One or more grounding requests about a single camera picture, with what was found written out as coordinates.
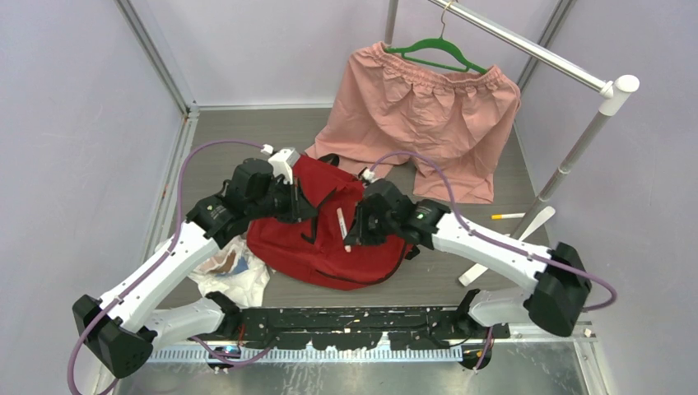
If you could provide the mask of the pink capped marker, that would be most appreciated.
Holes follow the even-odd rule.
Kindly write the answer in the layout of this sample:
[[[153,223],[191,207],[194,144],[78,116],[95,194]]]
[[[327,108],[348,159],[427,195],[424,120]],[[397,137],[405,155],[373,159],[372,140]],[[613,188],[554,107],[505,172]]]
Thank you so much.
[[[342,240],[344,240],[348,235],[348,228],[347,228],[347,223],[345,221],[345,216],[344,216],[343,210],[340,207],[336,210],[336,213],[337,213],[337,220],[338,220],[339,229],[341,232],[341,237],[342,237]],[[351,252],[350,245],[343,243],[343,247],[347,253]]]

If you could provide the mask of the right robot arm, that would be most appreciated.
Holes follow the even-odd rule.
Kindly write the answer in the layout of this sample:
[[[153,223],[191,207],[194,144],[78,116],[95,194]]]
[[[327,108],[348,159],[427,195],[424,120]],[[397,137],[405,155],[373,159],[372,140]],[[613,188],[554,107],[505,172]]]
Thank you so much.
[[[456,318],[465,337],[479,337],[488,327],[517,322],[568,337],[591,291],[579,254],[568,244],[549,249],[512,239],[463,219],[440,202],[413,202],[393,183],[380,179],[366,187],[356,204],[344,243],[381,245],[391,235],[478,263],[515,284],[466,294]]]

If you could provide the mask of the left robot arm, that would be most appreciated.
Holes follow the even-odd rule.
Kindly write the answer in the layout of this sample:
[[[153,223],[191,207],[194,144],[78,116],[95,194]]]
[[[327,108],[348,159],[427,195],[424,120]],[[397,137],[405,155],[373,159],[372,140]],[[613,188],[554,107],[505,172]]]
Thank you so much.
[[[250,158],[235,167],[219,192],[199,200],[175,234],[132,275],[99,298],[81,296],[72,306],[80,343],[117,379],[137,372],[153,351],[188,337],[213,333],[221,340],[240,329],[238,307],[221,293],[159,314],[160,302],[196,267],[212,258],[251,221],[291,223],[315,215],[293,166],[296,153]]]

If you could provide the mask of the red backpack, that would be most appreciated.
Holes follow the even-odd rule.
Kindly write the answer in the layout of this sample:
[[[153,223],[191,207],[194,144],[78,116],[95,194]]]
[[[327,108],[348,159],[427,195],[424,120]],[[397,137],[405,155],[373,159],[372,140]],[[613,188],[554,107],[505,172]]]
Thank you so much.
[[[325,159],[308,156],[296,162],[293,173],[319,214],[295,224],[273,218],[251,222],[248,248],[271,269],[316,286],[355,290],[387,281],[403,261],[418,255],[418,247],[394,235],[381,245],[356,246],[347,253],[336,210],[343,210],[349,228],[364,191],[361,181]]]

